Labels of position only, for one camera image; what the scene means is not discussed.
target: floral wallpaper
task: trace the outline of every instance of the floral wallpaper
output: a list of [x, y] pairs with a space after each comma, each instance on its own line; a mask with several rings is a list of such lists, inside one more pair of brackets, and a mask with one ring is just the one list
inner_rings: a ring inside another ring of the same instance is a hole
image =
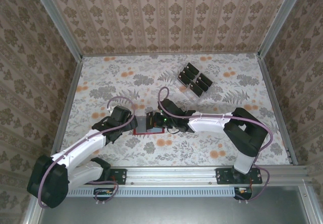
[[297, 0], [265, 56], [300, 164], [323, 208], [323, 0]]
[[[214, 81], [199, 102], [189, 100], [183, 88], [175, 86], [179, 70], [188, 62]], [[113, 96], [129, 97], [136, 116], [145, 116], [157, 110], [158, 91], [168, 86], [169, 99], [182, 109], [222, 114], [244, 107], [274, 133], [274, 142], [259, 156], [259, 164], [289, 164], [255, 54], [88, 57], [83, 63], [62, 149], [107, 115], [106, 103]], [[117, 104], [131, 107], [125, 100], [112, 103]], [[232, 165], [237, 149], [225, 134], [134, 136], [131, 131], [97, 154], [113, 166]]]
[[76, 62], [40, 0], [0, 0], [0, 223], [19, 223], [49, 154]]
[[54, 0], [83, 55], [256, 52], [283, 0]]

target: floral tablecloth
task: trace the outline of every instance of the floral tablecloth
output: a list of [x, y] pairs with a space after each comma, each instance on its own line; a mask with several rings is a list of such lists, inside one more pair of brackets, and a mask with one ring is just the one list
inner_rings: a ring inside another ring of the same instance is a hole
[[[214, 81], [210, 94], [191, 101], [175, 85], [188, 62]], [[227, 113], [244, 107], [274, 133], [274, 141], [258, 164], [289, 164], [272, 105], [255, 54], [142, 55], [83, 58], [82, 74], [65, 132], [62, 149], [83, 137], [107, 115], [106, 103], [116, 95], [136, 104], [136, 115], [157, 109], [157, 93], [170, 89], [169, 99], [182, 109]], [[131, 108], [125, 101], [115, 102]], [[133, 136], [124, 133], [98, 153], [113, 166], [232, 165], [237, 149], [225, 134], [167, 132]]]

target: patterned wall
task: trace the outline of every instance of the patterned wall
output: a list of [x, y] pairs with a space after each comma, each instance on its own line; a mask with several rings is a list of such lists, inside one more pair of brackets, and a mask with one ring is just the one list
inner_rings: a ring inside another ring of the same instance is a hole
[[256, 52], [283, 0], [54, 0], [83, 55]]
[[40, 0], [0, 0], [0, 223], [18, 223], [50, 153], [75, 70]]
[[265, 56], [300, 164], [323, 207], [323, 0], [298, 0]]

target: black bracket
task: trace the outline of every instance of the black bracket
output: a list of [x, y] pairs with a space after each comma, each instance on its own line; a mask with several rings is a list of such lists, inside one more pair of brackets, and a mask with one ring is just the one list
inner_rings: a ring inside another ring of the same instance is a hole
[[127, 170], [111, 169], [109, 180], [116, 181], [119, 185], [125, 185], [127, 180]]
[[[130, 117], [131, 111], [123, 106], [118, 105], [114, 108], [111, 116], [104, 117], [101, 121], [95, 123], [92, 126], [92, 129], [101, 132], [113, 127], [117, 127], [128, 121]], [[107, 145], [110, 142], [114, 143], [122, 135], [123, 132], [133, 130], [137, 126], [137, 119], [136, 117], [134, 117], [133, 120], [123, 128], [103, 133], [102, 135], [105, 136], [105, 144]]]
[[216, 169], [216, 177], [218, 185], [231, 185], [231, 184], [262, 184], [262, 177], [260, 170], [256, 167], [250, 169], [246, 174], [239, 174], [233, 171], [231, 167], [224, 167]]

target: purple cable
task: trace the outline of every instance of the purple cable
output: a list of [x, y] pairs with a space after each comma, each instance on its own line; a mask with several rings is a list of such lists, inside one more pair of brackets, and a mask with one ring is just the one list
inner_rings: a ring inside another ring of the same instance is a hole
[[[107, 199], [107, 200], [105, 200], [104, 202], [108, 202], [108, 201], [110, 201], [116, 194], [117, 194], [117, 192], [118, 192], [118, 190], [119, 190], [119, 184], [118, 184], [118, 182], [116, 182], [116, 181], [99, 181], [99, 182], [95, 182], [95, 181], [90, 181], [90, 182], [88, 182], [88, 184], [93, 184], [93, 185], [99, 185], [99, 184], [114, 184], [114, 185], [116, 185], [117, 186], [117, 188], [114, 190], [114, 192], [112, 193], [112, 195]], [[103, 190], [98, 190], [98, 191], [96, 191], [95, 192], [95, 196], [94, 196], [94, 199], [96, 200], [96, 201], [99, 201], [98, 199], [97, 199], [97, 195], [100, 193], [100, 192], [102, 192]]]
[[127, 101], [129, 101], [131, 103], [131, 106], [132, 106], [132, 109], [133, 109], [133, 113], [132, 113], [132, 116], [130, 117], [129, 121], [127, 121], [126, 123], [120, 125], [120, 126], [117, 126], [117, 127], [112, 127], [112, 128], [109, 128], [109, 129], [106, 129], [104, 131], [101, 131], [101, 132], [97, 132], [97, 133], [94, 133], [92, 134], [91, 136], [89, 136], [88, 138], [85, 138], [83, 139], [82, 141], [80, 141], [79, 143], [77, 143], [74, 147], [72, 147], [70, 150], [66, 151], [64, 153], [64, 155], [60, 156], [58, 159], [56, 159], [49, 167], [48, 169], [46, 170], [44, 176], [42, 177], [41, 179], [41, 182], [40, 182], [40, 185], [39, 185], [39, 189], [38, 189], [38, 195], [37, 195], [37, 198], [38, 198], [38, 204], [41, 208], [48, 208], [47, 205], [44, 205], [42, 202], [41, 202], [41, 192], [42, 192], [42, 188], [44, 186], [44, 183], [45, 183], [45, 180], [49, 174], [49, 172], [51, 171], [51, 169], [55, 166], [56, 163], [58, 163], [60, 160], [62, 160], [65, 156], [67, 156], [70, 152], [72, 152], [75, 148], [77, 148], [78, 146], [80, 146], [81, 144], [83, 144], [84, 142], [88, 141], [89, 139], [91, 139], [92, 137], [95, 137], [97, 135], [100, 135], [102, 133], [105, 133], [105, 132], [110, 132], [110, 131], [114, 131], [114, 130], [117, 130], [119, 128], [122, 128], [126, 125], [128, 125], [135, 117], [135, 112], [136, 112], [136, 109], [135, 109], [135, 104], [127, 97], [124, 97], [124, 96], [115, 96], [115, 97], [112, 97], [108, 102], [107, 102], [107, 105], [106, 107], [108, 108], [109, 107], [109, 104], [111, 103], [111, 101], [115, 100], [115, 99], [125, 99]]
[[[199, 116], [199, 115], [196, 115], [196, 116], [177, 116], [177, 115], [174, 115], [174, 114], [172, 114], [172, 113], [168, 112], [168, 111], [163, 107], [163, 105], [162, 105], [162, 102], [161, 102], [161, 100], [160, 100], [160, 94], [161, 94], [161, 92], [162, 92], [162, 90], [163, 90], [163, 89], [166, 89], [166, 90], [167, 90], [167, 95], [166, 95], [166, 97], [165, 97], [164, 99], [166, 99], [166, 98], [169, 96], [169, 94], [170, 94], [170, 90], [169, 90], [169, 88], [168, 88], [168, 87], [166, 87], [166, 86], [162, 87], [162, 88], [159, 90], [159, 92], [158, 92], [158, 104], [159, 104], [159, 106], [162, 108], [162, 110], [163, 110], [166, 114], [168, 114], [168, 115], [170, 115], [170, 116], [172, 116], [172, 117], [180, 118], [180, 119], [191, 119], [191, 118], [200, 118], [200, 117], [221, 118], [221, 119], [222, 119], [222, 118], [227, 118], [227, 119], [234, 119], [234, 120], [245, 121], [245, 122], [250, 122], [250, 123], [256, 124], [256, 125], [258, 125], [258, 126], [260, 126], [260, 127], [264, 128], [264, 129], [268, 132], [268, 134], [270, 135], [270, 140], [269, 140], [269, 141], [268, 141], [268, 143], [266, 143], [262, 148], [260, 148], [259, 152], [261, 152], [261, 151], [263, 151], [265, 148], [267, 148], [267, 147], [272, 143], [272, 141], [273, 141], [273, 139], [274, 139], [273, 133], [271, 132], [271, 130], [270, 130], [267, 126], [265, 126], [264, 124], [262, 124], [262, 123], [260, 123], [260, 122], [257, 122], [257, 121], [254, 121], [254, 120], [250, 120], [250, 119], [247, 119], [247, 118], [234, 117], [234, 116], [220, 116], [220, 115], [219, 115], [219, 116], [217, 116], [217, 115], [210, 115], [210, 114], [203, 114], [203, 115], [201, 115], [201, 116]], [[264, 168], [262, 168], [262, 167], [259, 167], [259, 166], [255, 165], [255, 162], [257, 161], [258, 156], [259, 156], [259, 154], [258, 154], [258, 155], [256, 156], [256, 158], [254, 159], [254, 161], [253, 161], [253, 165], [254, 165], [255, 167], [259, 168], [260, 170], [265, 171], [265, 172], [268, 174], [268, 177], [267, 177], [267, 181], [266, 181], [265, 185], [263, 186], [262, 190], [261, 190], [261, 191], [260, 191], [260, 192], [255, 196], [255, 197], [253, 197], [253, 198], [249, 199], [249, 201], [252, 201], [252, 200], [257, 199], [257, 198], [261, 195], [261, 193], [265, 190], [265, 188], [267, 187], [267, 185], [268, 185], [268, 183], [269, 183], [270, 174], [269, 174], [268, 170], [266, 170], [266, 169], [264, 169]]]
[[268, 183], [269, 183], [269, 178], [271, 177], [271, 175], [269, 174], [269, 171], [268, 170], [266, 170], [266, 169], [264, 169], [263, 167], [259, 167], [258, 165], [255, 165], [255, 164], [253, 164], [255, 167], [257, 167], [258, 169], [260, 169], [260, 170], [263, 170], [263, 171], [265, 171], [266, 173], [267, 173], [267, 180], [266, 180], [266, 182], [265, 182], [265, 184], [264, 184], [264, 186], [263, 186], [263, 188], [261, 189], [261, 191], [255, 196], [255, 197], [252, 197], [251, 199], [249, 199], [249, 200], [246, 200], [245, 198], [243, 198], [242, 196], [240, 196], [240, 195], [237, 195], [236, 194], [236, 196], [238, 196], [240, 199], [242, 199], [242, 200], [245, 200], [245, 201], [252, 201], [252, 200], [255, 200], [255, 199], [257, 199], [262, 193], [263, 193], [263, 191], [265, 190], [265, 188], [267, 187], [267, 185], [268, 185]]

